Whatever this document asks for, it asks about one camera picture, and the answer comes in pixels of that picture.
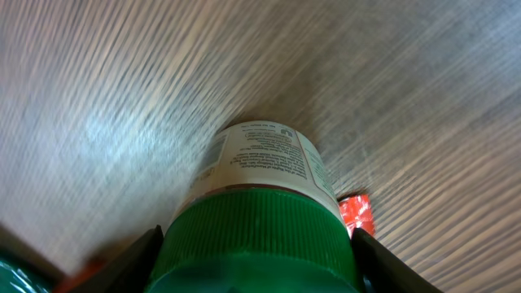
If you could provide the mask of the green lid jar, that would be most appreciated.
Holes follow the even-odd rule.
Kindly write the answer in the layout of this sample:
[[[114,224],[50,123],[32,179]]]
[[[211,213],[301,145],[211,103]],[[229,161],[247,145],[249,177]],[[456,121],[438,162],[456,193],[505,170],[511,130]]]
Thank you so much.
[[[362,292],[315,146],[255,120],[212,140],[168,228],[149,292]]]

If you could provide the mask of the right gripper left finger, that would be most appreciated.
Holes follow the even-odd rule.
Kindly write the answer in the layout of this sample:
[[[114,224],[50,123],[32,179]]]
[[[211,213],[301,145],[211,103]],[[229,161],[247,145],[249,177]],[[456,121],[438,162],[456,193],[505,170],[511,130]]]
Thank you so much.
[[[163,241],[163,231],[157,225],[113,261],[68,289],[68,292],[144,292]]]

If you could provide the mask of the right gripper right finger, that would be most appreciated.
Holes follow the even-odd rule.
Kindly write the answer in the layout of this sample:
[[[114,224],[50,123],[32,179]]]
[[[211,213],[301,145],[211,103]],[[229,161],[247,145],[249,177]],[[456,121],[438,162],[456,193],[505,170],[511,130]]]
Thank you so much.
[[[357,267],[376,292],[441,293],[362,228],[352,232]]]

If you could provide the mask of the red sachet pack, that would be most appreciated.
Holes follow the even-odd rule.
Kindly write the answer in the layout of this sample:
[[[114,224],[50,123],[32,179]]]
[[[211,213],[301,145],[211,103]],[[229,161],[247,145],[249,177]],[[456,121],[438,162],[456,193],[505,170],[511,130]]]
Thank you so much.
[[[351,238],[357,228],[374,236],[375,225],[370,197],[366,192],[354,192],[338,198],[340,214]]]

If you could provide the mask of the green 3M gloves packet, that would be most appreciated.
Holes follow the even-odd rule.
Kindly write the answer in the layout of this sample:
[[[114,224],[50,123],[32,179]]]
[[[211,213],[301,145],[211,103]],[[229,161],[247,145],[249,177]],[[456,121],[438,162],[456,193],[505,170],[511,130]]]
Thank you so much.
[[[51,293],[52,286],[39,273],[17,260],[1,256],[1,293]]]

